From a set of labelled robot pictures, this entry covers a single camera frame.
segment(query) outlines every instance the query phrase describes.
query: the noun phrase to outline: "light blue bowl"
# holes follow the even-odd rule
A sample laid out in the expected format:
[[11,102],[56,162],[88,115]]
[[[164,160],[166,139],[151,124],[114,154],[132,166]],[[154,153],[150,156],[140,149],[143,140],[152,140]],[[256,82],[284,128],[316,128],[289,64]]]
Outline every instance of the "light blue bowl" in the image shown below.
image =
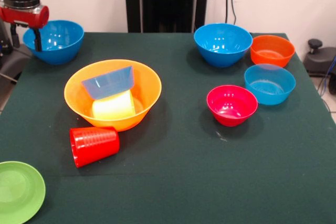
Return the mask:
[[92,99],[98,100],[134,86],[133,67],[129,66],[82,81]]
[[293,91],[294,76],[284,68],[272,64],[257,64],[249,67],[244,74],[245,87],[257,98],[258,103],[276,105]]
[[42,51],[35,50],[35,35],[29,29],[23,35],[23,42],[39,59],[52,65],[64,64],[71,61],[79,51],[83,41],[83,28],[71,21],[53,20],[40,29]]
[[203,58],[210,65],[219,68],[236,63],[253,42],[247,30],[225,23],[200,27],[195,32],[194,39]]

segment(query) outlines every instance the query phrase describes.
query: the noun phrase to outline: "translucent blue bowl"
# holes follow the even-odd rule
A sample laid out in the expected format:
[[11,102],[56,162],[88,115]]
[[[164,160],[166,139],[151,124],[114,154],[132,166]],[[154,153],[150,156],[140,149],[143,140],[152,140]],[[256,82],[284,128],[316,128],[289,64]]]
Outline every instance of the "translucent blue bowl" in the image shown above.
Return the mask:
[[133,67],[129,66],[82,81],[92,99],[98,100],[134,86]]
[[251,34],[231,24],[216,23],[200,27],[194,39],[203,58],[214,67],[229,67],[241,59],[252,45]]
[[284,68],[272,64],[257,64],[245,71],[245,87],[257,98],[258,103],[276,105],[293,91],[294,76]]
[[42,51],[35,50],[35,35],[29,29],[23,35],[23,42],[39,59],[52,65],[64,64],[71,61],[79,51],[83,41],[83,28],[71,21],[53,20],[40,29]]

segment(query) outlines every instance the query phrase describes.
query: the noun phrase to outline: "red plastic cup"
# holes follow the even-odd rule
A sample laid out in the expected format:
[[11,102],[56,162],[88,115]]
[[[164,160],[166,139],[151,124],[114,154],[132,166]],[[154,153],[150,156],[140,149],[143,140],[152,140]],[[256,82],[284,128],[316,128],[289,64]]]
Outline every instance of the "red plastic cup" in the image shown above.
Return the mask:
[[119,137],[114,128],[72,128],[70,142],[77,168],[119,151]]

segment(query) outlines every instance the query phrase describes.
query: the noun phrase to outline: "red bowl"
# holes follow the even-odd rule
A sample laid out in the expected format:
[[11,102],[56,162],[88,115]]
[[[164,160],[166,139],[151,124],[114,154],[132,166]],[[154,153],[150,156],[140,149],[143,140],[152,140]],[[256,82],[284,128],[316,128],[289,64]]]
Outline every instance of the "red bowl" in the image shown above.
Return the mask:
[[206,102],[215,119],[229,127],[243,123],[258,108],[257,98],[247,89],[235,85],[215,87]]

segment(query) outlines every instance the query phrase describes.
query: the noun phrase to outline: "green plate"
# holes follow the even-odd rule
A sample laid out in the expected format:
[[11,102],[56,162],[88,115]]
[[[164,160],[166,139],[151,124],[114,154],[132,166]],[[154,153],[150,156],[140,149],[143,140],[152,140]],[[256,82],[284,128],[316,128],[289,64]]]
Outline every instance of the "green plate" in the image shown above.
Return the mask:
[[32,166],[16,161],[0,163],[0,223],[21,224],[42,206],[46,186]]

